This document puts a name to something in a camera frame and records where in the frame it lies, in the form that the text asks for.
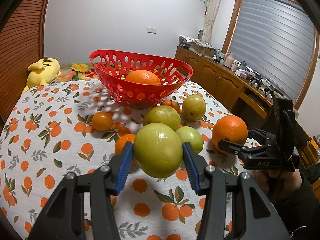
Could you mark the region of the right hand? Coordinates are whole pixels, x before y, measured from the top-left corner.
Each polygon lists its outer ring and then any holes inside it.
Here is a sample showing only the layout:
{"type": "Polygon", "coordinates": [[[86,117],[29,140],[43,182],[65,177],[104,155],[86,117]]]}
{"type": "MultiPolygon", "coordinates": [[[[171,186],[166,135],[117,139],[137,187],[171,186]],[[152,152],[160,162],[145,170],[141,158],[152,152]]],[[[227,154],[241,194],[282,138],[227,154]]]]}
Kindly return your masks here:
{"type": "Polygon", "coordinates": [[[302,177],[299,169],[294,172],[280,170],[256,170],[254,179],[271,202],[288,197],[300,189],[302,177]]]}

